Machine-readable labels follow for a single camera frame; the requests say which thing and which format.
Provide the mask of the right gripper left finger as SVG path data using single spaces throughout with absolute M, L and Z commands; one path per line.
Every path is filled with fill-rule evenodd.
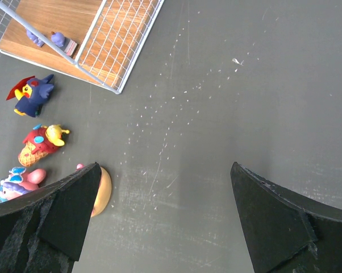
M 0 204 L 0 272 L 72 272 L 101 179 L 92 163 Z

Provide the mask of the navy bird toy red hat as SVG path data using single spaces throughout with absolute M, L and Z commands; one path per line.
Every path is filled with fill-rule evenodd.
M 16 98 L 18 102 L 14 111 L 21 116 L 36 118 L 55 87 L 51 83 L 53 78 L 54 74 L 43 79 L 35 76 L 24 78 L 9 91 L 6 101 Z

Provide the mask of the pink rabbit toy blue bow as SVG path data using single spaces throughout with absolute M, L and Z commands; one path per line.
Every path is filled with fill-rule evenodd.
M 8 177 L 0 181 L 0 204 L 39 189 L 46 175 L 41 168 L 29 172 L 25 167 L 13 167 Z

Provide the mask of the pink bear donut toy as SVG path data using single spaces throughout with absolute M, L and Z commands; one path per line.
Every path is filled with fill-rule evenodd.
M 110 174 L 101 167 L 101 179 L 99 182 L 98 193 L 94 202 L 91 218 L 101 214 L 108 205 L 112 193 L 112 179 Z

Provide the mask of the purple figurine on striped base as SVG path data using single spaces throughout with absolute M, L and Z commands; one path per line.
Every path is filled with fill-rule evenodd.
M 73 57 L 78 43 L 74 40 L 67 38 L 60 32 L 51 32 L 51 41 L 59 47 L 67 56 Z

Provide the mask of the small purple figurine left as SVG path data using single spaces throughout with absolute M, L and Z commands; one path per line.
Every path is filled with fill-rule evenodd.
M 28 29 L 26 29 L 26 35 L 38 47 L 42 47 L 44 45 L 44 42 Z

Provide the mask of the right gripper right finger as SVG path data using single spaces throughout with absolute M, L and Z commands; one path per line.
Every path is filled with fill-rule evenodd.
M 342 272 L 342 210 L 235 162 L 231 183 L 254 272 Z

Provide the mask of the yellow bear ice cream cone toy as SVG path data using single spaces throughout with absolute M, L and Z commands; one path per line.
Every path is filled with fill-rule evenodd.
M 36 164 L 40 159 L 53 154 L 65 145 L 62 138 L 70 131 L 60 125 L 35 126 L 24 138 L 24 147 L 18 155 L 19 163 L 24 167 Z

